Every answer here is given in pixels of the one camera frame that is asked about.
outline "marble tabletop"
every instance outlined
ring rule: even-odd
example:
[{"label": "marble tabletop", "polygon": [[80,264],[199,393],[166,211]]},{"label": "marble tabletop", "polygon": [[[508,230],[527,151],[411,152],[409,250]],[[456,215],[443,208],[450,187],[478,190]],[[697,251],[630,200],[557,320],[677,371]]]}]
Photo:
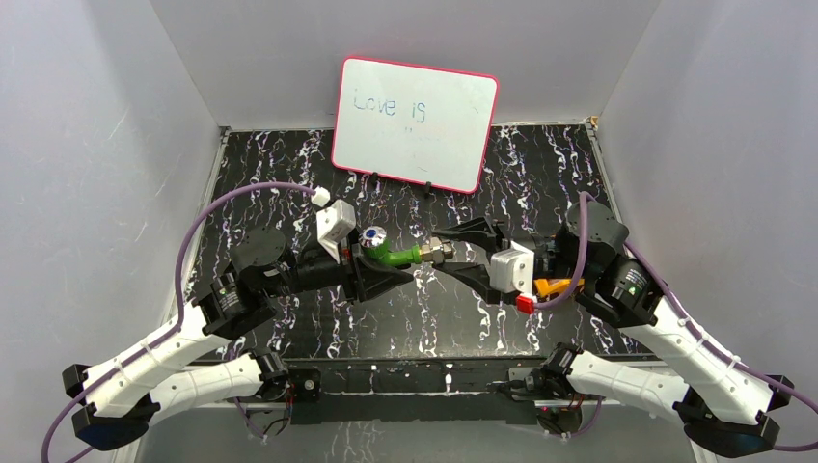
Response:
[{"label": "marble tabletop", "polygon": [[[337,169],[330,160],[332,136],[332,130],[229,132],[213,198],[258,181],[323,186],[355,206],[359,226],[385,228],[394,249],[479,216],[506,220],[512,233],[551,234],[580,191],[603,204],[609,200],[584,124],[493,127],[474,195],[432,190],[426,197],[418,185]],[[231,245],[254,227],[280,229],[298,250],[314,236],[313,211],[299,193],[236,198],[205,222],[188,287],[215,278]],[[462,243],[456,253],[485,261],[482,252]],[[275,319],[239,343],[270,345],[286,358],[544,356],[558,341],[597,354],[647,352],[573,302],[526,315],[513,306],[485,304],[428,264],[412,271],[413,284],[364,303],[343,302],[338,287],[280,298]]]}]

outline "whiteboard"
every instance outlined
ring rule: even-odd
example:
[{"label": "whiteboard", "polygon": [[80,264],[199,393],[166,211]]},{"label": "whiteboard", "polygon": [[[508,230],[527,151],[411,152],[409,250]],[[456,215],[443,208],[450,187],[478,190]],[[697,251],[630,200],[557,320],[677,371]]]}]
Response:
[{"label": "whiteboard", "polygon": [[474,193],[499,87],[490,75],[349,57],[333,164]]}]

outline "white cable connector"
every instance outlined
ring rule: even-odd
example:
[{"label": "white cable connector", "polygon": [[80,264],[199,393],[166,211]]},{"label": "white cable connector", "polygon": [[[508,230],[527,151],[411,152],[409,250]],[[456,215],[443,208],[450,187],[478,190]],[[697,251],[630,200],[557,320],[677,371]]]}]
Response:
[{"label": "white cable connector", "polygon": [[315,194],[313,195],[312,198],[310,198],[310,201],[319,207],[324,207],[325,205],[327,205],[327,203],[330,202],[330,198],[331,197],[329,190],[319,186],[315,188]]}]

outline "white wall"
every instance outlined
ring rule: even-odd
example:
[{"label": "white wall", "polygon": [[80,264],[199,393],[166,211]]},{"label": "white wall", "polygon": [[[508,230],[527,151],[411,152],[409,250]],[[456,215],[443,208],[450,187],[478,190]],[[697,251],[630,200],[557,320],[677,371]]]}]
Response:
[{"label": "white wall", "polygon": [[349,54],[496,75],[496,122],[598,115],[659,0],[151,0],[220,125],[335,125]]},{"label": "white wall", "polygon": [[[147,0],[2,3],[0,461],[40,461],[65,367],[157,326],[217,144]],[[51,461],[83,448],[67,422]]]},{"label": "white wall", "polygon": [[[665,0],[600,121],[636,242],[743,360],[818,397],[818,4]],[[781,444],[818,439],[800,403]],[[815,461],[767,453],[743,461]]]}]

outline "gray floor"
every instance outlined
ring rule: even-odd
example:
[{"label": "gray floor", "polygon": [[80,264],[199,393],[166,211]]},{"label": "gray floor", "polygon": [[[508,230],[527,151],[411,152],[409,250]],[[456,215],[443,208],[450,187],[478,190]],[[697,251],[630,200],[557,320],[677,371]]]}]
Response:
[{"label": "gray floor", "polygon": [[606,406],[587,435],[563,443],[503,422],[342,422],[293,426],[263,446],[232,409],[192,410],[143,438],[142,462],[662,462],[695,461],[681,428]]}]

